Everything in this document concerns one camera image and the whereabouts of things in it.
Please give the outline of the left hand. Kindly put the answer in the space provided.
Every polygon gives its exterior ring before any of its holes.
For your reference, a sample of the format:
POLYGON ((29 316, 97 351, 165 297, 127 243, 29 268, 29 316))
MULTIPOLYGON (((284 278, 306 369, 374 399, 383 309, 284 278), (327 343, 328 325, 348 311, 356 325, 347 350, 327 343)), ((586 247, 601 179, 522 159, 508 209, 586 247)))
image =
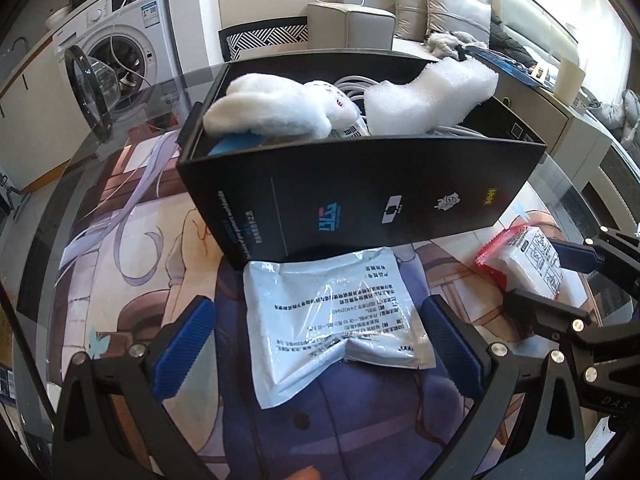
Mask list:
POLYGON ((314 466, 305 467, 294 474, 290 474, 285 480, 320 480, 321 474, 314 466))

